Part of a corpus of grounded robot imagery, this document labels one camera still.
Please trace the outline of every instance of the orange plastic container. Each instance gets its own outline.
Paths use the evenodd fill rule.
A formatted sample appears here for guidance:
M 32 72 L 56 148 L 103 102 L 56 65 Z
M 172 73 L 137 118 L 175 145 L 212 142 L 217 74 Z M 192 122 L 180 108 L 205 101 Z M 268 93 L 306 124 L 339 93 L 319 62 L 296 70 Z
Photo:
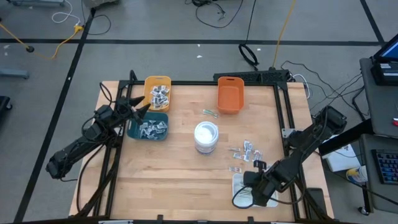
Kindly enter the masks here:
M 160 86 L 160 85 L 165 85 L 166 88 L 169 89 L 169 92 L 166 94 L 166 96 L 169 98 L 169 105 L 167 105 L 166 107 L 160 109 L 160 110 L 155 110 L 154 109 L 154 105 L 151 105 L 149 107 L 149 109 L 151 111 L 156 111 L 156 112 L 166 112 L 169 110 L 169 106 L 170 106 L 170 96 L 171 96 L 171 92 L 172 92 L 172 80 L 170 79 L 170 77 L 167 76 L 150 76 L 148 78 L 145 79 L 145 85 L 144 85 L 144 100 L 143 100 L 143 104 L 146 105 L 148 103 L 150 103 L 150 101 L 152 100 L 153 95 L 150 93 L 153 89 L 154 86 Z
M 220 113 L 237 114 L 244 104 L 244 81 L 237 77 L 218 79 L 217 108 Z

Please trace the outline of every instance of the wooden table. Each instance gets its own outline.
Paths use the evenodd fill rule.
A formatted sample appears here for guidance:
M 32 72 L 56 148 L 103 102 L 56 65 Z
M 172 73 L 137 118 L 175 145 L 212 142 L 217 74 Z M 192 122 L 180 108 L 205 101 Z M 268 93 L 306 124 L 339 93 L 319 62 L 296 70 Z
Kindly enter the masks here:
M 118 82 L 104 84 L 116 96 Z M 295 126 L 305 129 L 312 122 L 303 85 L 288 83 L 288 87 Z M 132 96 L 141 96 L 143 88 L 143 85 L 134 85 Z M 231 203 L 233 173 L 228 167 L 242 167 L 243 171 L 255 169 L 252 162 L 233 159 L 229 146 L 242 147 L 247 139 L 263 152 L 263 161 L 268 164 L 284 156 L 273 87 L 245 86 L 244 108 L 239 114 L 221 114 L 218 119 L 202 114 L 203 109 L 217 110 L 217 86 L 173 85 L 171 95 L 166 140 L 140 141 L 124 137 L 111 218 L 155 220 L 157 215 L 164 215 L 164 220 L 245 221 L 252 216 L 258 222 L 294 221 L 291 205 L 279 203 L 275 208 L 240 210 Z M 281 99 L 285 114 L 283 95 Z M 108 102 L 99 94 L 96 107 L 105 104 Z M 286 114 L 284 118 L 288 127 Z M 199 154 L 194 147 L 193 130 L 202 121 L 215 123 L 220 131 L 218 145 L 209 156 Z M 81 180 L 81 206 L 98 186 L 103 156 L 104 150 L 86 168 Z M 307 187 L 323 189 L 328 215 L 333 217 L 319 156 L 312 154 L 303 163 L 303 169 Z M 288 190 L 278 194 L 279 200 L 290 201 Z M 107 196 L 105 192 L 101 211 Z M 301 217 L 305 217 L 302 203 L 299 208 Z M 70 214 L 75 213 L 76 192 L 70 209 Z

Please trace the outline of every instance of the keyboard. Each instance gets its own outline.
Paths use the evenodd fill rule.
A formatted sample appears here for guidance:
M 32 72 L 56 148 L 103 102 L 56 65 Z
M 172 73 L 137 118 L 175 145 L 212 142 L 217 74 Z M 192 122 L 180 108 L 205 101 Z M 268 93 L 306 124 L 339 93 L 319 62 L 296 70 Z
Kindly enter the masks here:
M 255 72 L 231 72 L 231 73 L 215 73 L 213 80 L 217 81 L 220 77 L 238 77 L 245 82 L 287 82 L 290 78 L 288 70 L 268 70 Z
M 377 173 L 382 184 L 398 184 L 398 150 L 373 149 Z

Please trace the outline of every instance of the teal bin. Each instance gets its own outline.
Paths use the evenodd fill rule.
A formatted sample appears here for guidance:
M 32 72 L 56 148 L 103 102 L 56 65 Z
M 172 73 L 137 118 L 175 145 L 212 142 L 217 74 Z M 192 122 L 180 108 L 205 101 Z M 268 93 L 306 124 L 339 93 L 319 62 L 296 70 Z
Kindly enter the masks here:
M 156 124 L 158 124 L 159 122 L 163 121 L 166 125 L 167 125 L 167 129 L 165 132 L 160 133 L 160 134 L 156 134 L 155 136 L 157 136 L 157 139 L 148 139 L 148 138 L 140 138 L 140 129 L 139 129 L 139 125 L 133 120 L 131 119 L 131 126 L 130 128 L 127 130 L 127 135 L 130 138 L 133 139 L 142 139 L 142 140 L 150 140 L 150 141 L 161 141 L 164 140 L 167 136 L 167 132 L 169 131 L 169 117 L 167 116 L 167 114 L 165 113 L 160 113 L 160 112 L 147 112 L 144 116 L 144 119 L 142 120 L 143 123 L 147 122 L 149 123 L 149 120 L 154 120 L 156 121 Z

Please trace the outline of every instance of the yellow cable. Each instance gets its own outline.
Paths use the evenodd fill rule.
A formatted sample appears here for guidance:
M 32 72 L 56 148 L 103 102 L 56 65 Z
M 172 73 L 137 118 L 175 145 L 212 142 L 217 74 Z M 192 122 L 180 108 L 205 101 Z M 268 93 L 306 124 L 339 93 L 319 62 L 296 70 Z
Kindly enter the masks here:
M 20 39 L 18 39 L 18 37 L 16 37 L 11 31 L 9 31 L 9 30 L 8 30 L 5 26 L 3 26 L 1 23 L 0 23 L 0 27 L 3 28 L 9 35 L 11 35 L 14 39 L 16 39 L 16 40 L 17 40 L 20 44 L 22 44 L 25 48 L 27 48 L 27 49 L 29 48 L 29 46 L 28 46 L 27 44 L 23 43 Z M 55 59 L 55 58 L 57 57 L 58 50 L 59 50 L 59 48 L 61 47 L 61 45 L 64 44 L 64 43 L 66 43 L 66 42 L 68 42 L 68 41 L 69 41 L 70 39 L 72 39 L 77 33 L 79 33 L 80 31 L 83 30 L 83 27 L 82 27 L 82 26 L 78 26 L 78 25 L 74 26 L 74 28 L 75 28 L 75 32 L 73 33 L 73 35 L 71 35 L 68 39 L 64 40 L 63 42 L 61 42 L 61 44 L 58 44 L 57 48 L 55 49 L 55 53 L 52 55 L 52 57 L 46 57 L 46 56 L 43 56 L 42 54 L 36 53 L 36 52 L 34 52 L 34 54 L 35 54 L 36 56 L 39 56 L 39 57 L 44 58 L 44 59 L 47 59 L 47 60 L 53 60 L 53 59 Z
M 290 17 L 290 15 L 291 15 L 292 11 L 293 11 L 294 4 L 295 4 L 295 3 L 296 3 L 296 0 L 293 0 L 292 5 L 291 5 L 290 10 L 289 10 L 289 13 L 287 14 L 285 24 L 284 24 L 284 26 L 282 27 L 282 30 L 280 31 L 280 34 L 279 34 L 278 43 L 276 44 L 274 62 L 272 63 L 272 67 L 274 67 L 274 68 L 275 68 L 276 58 L 278 57 L 279 43 L 280 43 L 280 40 L 281 40 L 281 38 L 282 38 L 282 35 L 284 34 L 286 24 L 287 24 L 287 22 L 289 21 L 289 17 Z

